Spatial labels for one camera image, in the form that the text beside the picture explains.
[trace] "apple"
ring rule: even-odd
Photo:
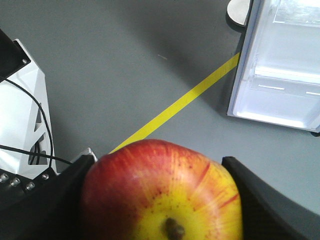
[[[107,154],[85,176],[80,219],[89,240],[241,240],[241,200],[229,172],[157,139]]]

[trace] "red apple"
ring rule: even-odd
[[[103,156],[80,199],[86,240],[241,240],[240,195],[219,163],[163,140]]]

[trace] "yellow tape line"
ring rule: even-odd
[[[152,132],[158,129],[161,125],[163,125],[166,121],[176,115],[180,110],[182,110],[185,106],[191,103],[194,99],[199,97],[204,91],[210,88],[213,84],[215,84],[219,79],[221,79],[224,75],[230,72],[234,67],[237,66],[239,60],[239,53],[230,58],[226,63],[220,66],[216,71],[207,76],[204,80],[198,83],[194,88],[189,90],[186,94],[180,97],[177,101],[167,107],[164,111],[162,111],[159,115],[149,121],[146,125],[128,137],[125,141],[123,141],[120,145],[118,145],[115,149],[113,149],[110,153],[115,152],[116,150],[133,143],[135,141],[141,140],[149,136]]]

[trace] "gray floor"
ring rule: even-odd
[[[46,74],[57,156],[109,153],[238,51],[228,0],[8,1],[0,28]],[[231,71],[148,138],[234,156],[320,214],[320,138],[226,116]]]

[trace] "screw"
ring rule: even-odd
[[[34,189],[35,188],[35,183],[33,182],[33,181],[31,181],[31,182],[29,182],[26,186],[25,186],[25,188],[27,189],[27,190],[29,190],[29,191],[31,191],[32,189]]]
[[[16,186],[19,185],[19,183],[20,183],[20,179],[17,178],[17,177],[15,177],[15,178],[12,179],[12,181],[10,182],[10,185],[11,185],[12,187],[16,187]]]
[[[2,174],[0,175],[0,183],[5,183],[8,179],[9,179],[8,174],[2,173]]]
[[[43,180],[48,180],[49,179],[49,174],[44,173],[44,174],[42,174],[41,177],[42,177]]]

